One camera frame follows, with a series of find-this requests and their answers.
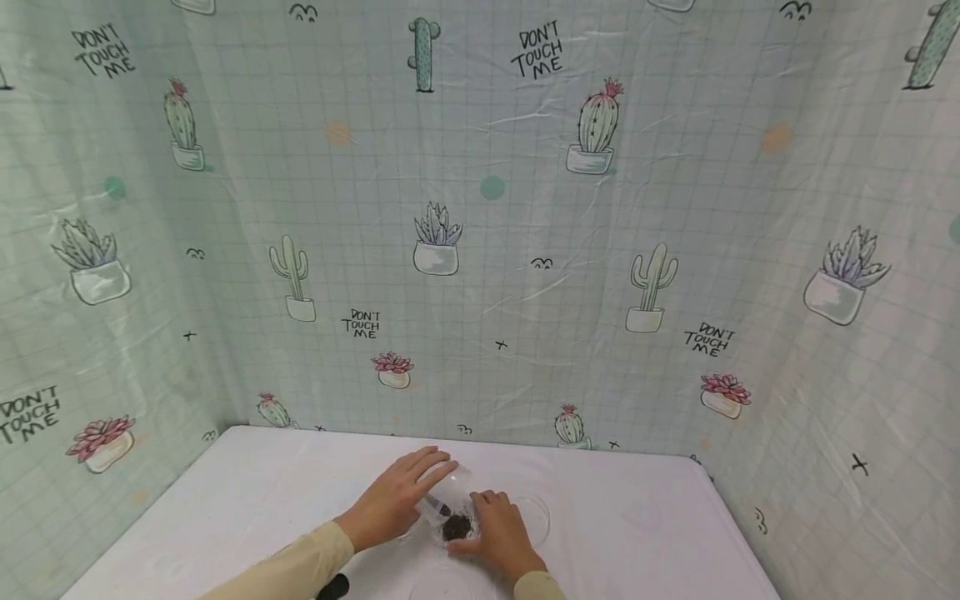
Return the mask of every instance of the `hand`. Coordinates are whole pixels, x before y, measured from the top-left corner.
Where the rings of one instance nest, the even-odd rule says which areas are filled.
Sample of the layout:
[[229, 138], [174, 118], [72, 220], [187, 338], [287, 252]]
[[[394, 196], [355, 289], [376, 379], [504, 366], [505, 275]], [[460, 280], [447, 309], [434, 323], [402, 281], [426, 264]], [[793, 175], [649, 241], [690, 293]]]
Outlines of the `hand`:
[[531, 571], [546, 570], [546, 563], [530, 543], [520, 509], [510, 503], [506, 493], [487, 490], [470, 497], [480, 520], [480, 537], [451, 541], [446, 545], [447, 552], [482, 558], [511, 586]]
[[[431, 445], [401, 456], [383, 471], [349, 510], [333, 519], [350, 538], [353, 552], [405, 534], [420, 518], [414, 508], [417, 502], [458, 467], [456, 461], [448, 461], [449, 454]], [[446, 464], [417, 481], [438, 463]]]

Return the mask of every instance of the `left hand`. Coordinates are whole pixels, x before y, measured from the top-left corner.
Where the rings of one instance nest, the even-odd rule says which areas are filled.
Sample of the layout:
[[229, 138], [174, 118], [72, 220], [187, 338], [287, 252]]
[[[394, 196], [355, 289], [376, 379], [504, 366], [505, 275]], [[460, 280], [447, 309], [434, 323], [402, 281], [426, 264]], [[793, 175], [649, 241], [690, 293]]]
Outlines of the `left hand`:
[[[446, 464], [418, 482], [438, 463]], [[350, 538], [355, 553], [399, 538], [420, 518], [414, 508], [417, 502], [458, 466], [434, 445], [401, 456], [349, 510], [333, 520]]]

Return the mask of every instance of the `potted cactus drawing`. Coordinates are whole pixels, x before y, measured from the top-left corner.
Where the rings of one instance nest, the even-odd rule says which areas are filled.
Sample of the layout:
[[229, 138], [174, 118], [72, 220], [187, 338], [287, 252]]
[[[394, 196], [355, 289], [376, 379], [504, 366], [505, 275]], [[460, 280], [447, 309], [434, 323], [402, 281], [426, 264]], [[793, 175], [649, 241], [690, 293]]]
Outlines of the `potted cactus drawing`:
[[653, 333], [660, 330], [663, 322], [663, 309], [657, 308], [657, 292], [670, 285], [677, 274], [677, 259], [671, 258], [663, 270], [666, 261], [666, 244], [662, 242], [654, 248], [650, 264], [643, 270], [643, 254], [634, 259], [634, 268], [630, 271], [630, 281], [643, 290], [640, 306], [632, 306], [627, 311], [627, 331]]
[[603, 175], [613, 161], [610, 142], [616, 124], [620, 120], [620, 105], [617, 94], [623, 93], [623, 85], [613, 78], [605, 81], [604, 89], [593, 94], [580, 109], [577, 122], [580, 143], [566, 151], [566, 169], [583, 175]]
[[90, 472], [102, 473], [119, 461], [133, 447], [130, 428], [136, 419], [124, 415], [120, 419], [95, 420], [74, 436], [74, 444], [66, 451], [67, 456], [76, 456]]
[[130, 292], [130, 275], [117, 258], [112, 235], [100, 237], [86, 219], [60, 224], [60, 246], [51, 246], [60, 260], [70, 265], [73, 291], [85, 304], [94, 306]]
[[297, 422], [290, 419], [290, 414], [283, 405], [276, 400], [273, 394], [266, 392], [260, 395], [260, 401], [256, 403], [256, 410], [260, 413], [271, 426], [278, 429], [300, 429]]
[[890, 265], [870, 262], [875, 249], [876, 235], [860, 226], [843, 248], [827, 246], [823, 266], [804, 289], [806, 307], [838, 325], [853, 323], [867, 288], [890, 272]]
[[283, 258], [280, 259], [276, 253], [276, 248], [270, 247], [270, 266], [274, 268], [274, 273], [290, 280], [290, 296], [287, 296], [287, 314], [297, 321], [311, 323], [317, 320], [317, 309], [313, 305], [313, 299], [303, 297], [303, 280], [309, 271], [309, 263], [306, 259], [306, 252], [300, 251], [297, 254], [294, 249], [294, 241], [289, 235], [284, 235], [281, 240], [283, 248]]
[[697, 0], [647, 0], [650, 6], [671, 12], [690, 12]]
[[700, 401], [711, 411], [720, 413], [727, 419], [736, 419], [740, 410], [750, 404], [750, 392], [733, 375], [700, 375], [704, 384], [700, 386]]
[[417, 71], [417, 91], [433, 93], [433, 40], [440, 37], [440, 25], [418, 16], [410, 23], [414, 33], [414, 56], [407, 66]]
[[423, 218], [414, 218], [417, 226], [417, 247], [414, 249], [414, 267], [427, 275], [453, 275], [460, 268], [457, 240], [464, 231], [459, 223], [450, 224], [446, 206], [427, 203]]
[[960, 0], [945, 0], [927, 12], [933, 17], [924, 41], [907, 51], [905, 60], [913, 62], [910, 78], [903, 89], [933, 87], [933, 76], [947, 57], [950, 44], [960, 29]]
[[193, 120], [193, 109], [186, 101], [186, 85], [178, 79], [171, 79], [173, 87], [163, 95], [163, 111], [167, 113], [167, 125], [174, 139], [170, 142], [174, 161], [188, 171], [204, 169], [204, 149], [197, 144], [197, 129]]
[[590, 437], [584, 435], [584, 420], [577, 414], [577, 407], [573, 404], [564, 404], [564, 411], [553, 421], [553, 428], [563, 440], [557, 447], [582, 450], [593, 448]]
[[175, 6], [197, 14], [214, 14], [217, 11], [216, 0], [170, 0]]
[[383, 385], [395, 390], [402, 390], [410, 385], [410, 370], [414, 366], [409, 358], [403, 358], [395, 352], [387, 352], [370, 360], [376, 369], [377, 378]]

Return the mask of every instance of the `right hand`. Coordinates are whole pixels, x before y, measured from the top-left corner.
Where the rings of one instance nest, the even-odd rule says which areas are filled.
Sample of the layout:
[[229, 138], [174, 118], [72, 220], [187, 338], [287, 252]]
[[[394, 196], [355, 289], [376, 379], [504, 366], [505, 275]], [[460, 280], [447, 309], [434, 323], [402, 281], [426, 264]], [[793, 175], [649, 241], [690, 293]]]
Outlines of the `right hand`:
[[546, 563], [534, 551], [520, 509], [504, 492], [487, 490], [470, 495], [480, 520], [480, 537], [454, 540], [446, 545], [452, 556], [478, 556], [498, 571], [511, 586], [531, 571], [545, 571]]

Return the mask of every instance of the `dark soil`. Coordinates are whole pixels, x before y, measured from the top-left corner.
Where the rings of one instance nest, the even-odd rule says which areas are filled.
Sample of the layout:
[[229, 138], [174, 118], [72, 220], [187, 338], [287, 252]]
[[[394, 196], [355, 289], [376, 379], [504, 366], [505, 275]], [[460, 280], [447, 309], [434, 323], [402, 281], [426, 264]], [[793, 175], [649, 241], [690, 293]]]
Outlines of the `dark soil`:
[[469, 516], [454, 515], [444, 523], [444, 541], [462, 540], [471, 531], [473, 531], [473, 524]]

